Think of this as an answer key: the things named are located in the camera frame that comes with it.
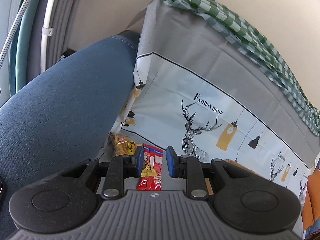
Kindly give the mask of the orange cushion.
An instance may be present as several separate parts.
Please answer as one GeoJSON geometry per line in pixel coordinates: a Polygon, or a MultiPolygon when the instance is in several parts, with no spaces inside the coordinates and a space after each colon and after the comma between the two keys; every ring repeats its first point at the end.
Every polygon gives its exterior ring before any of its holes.
{"type": "Polygon", "coordinates": [[[319,219],[319,167],[308,177],[302,210],[303,230],[315,225],[317,219],[319,219]]]}

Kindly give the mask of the green checkered cloth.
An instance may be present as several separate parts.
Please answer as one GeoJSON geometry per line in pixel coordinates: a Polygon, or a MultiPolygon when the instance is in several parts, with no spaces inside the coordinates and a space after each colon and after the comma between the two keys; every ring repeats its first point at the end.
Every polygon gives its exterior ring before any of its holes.
{"type": "Polygon", "coordinates": [[[233,47],[258,65],[275,83],[310,131],[319,135],[319,109],[305,96],[293,72],[279,51],[258,29],[216,0],[161,0],[203,18],[233,47]]]}

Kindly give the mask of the brown cardboard box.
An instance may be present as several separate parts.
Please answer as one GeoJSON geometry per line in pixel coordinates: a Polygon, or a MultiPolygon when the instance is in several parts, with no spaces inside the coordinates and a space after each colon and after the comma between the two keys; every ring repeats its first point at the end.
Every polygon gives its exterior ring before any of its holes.
{"type": "Polygon", "coordinates": [[[231,179],[247,178],[256,172],[231,159],[212,159],[211,163],[202,163],[205,183],[209,195],[222,190],[231,179]]]}

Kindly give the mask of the red wafer packet with window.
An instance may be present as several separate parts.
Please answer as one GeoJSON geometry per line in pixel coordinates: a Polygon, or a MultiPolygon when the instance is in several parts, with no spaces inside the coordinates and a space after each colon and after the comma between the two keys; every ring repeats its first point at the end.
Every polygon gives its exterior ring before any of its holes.
{"type": "Polygon", "coordinates": [[[161,191],[163,150],[150,145],[143,145],[144,164],[136,186],[137,190],[161,191]]]}

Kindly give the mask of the clear bag of biscuits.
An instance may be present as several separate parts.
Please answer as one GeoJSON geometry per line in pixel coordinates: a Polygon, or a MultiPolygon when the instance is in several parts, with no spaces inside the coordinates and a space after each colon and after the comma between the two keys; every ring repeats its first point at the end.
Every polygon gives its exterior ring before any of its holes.
{"type": "Polygon", "coordinates": [[[114,132],[110,132],[109,137],[115,155],[134,155],[138,145],[129,137],[114,132]]]}

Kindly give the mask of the deer print sofa cover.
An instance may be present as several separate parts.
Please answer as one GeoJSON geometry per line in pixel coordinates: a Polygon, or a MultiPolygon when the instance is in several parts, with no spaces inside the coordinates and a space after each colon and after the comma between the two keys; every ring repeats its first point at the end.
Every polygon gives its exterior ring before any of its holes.
{"type": "Polygon", "coordinates": [[[143,12],[135,82],[113,129],[200,161],[231,159],[305,199],[319,137],[283,85],[200,16],[153,0],[143,12]]]}

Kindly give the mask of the small yellow snack packet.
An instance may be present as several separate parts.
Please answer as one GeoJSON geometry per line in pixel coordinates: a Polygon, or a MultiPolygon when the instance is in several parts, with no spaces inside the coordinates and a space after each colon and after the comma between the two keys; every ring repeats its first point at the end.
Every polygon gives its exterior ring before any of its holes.
{"type": "Polygon", "coordinates": [[[140,176],[141,177],[156,177],[157,176],[157,172],[153,168],[153,164],[151,164],[149,161],[146,161],[144,163],[144,168],[142,169],[142,172],[141,172],[140,176]]]}

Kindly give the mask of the grey curtain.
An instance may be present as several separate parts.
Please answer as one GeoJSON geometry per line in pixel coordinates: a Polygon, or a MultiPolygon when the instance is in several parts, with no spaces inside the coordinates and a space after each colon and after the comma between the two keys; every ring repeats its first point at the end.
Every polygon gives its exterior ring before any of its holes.
{"type": "MultiPolygon", "coordinates": [[[[68,42],[78,1],[58,0],[53,22],[54,33],[48,40],[49,62],[52,66],[74,53],[68,42]]],[[[1,50],[20,2],[21,0],[1,0],[1,50]]],[[[41,74],[40,53],[45,10],[45,4],[30,4],[23,15],[16,41],[16,56],[10,56],[10,65],[15,67],[15,75],[9,77],[8,69],[1,68],[1,103],[5,103],[41,74]]]]}

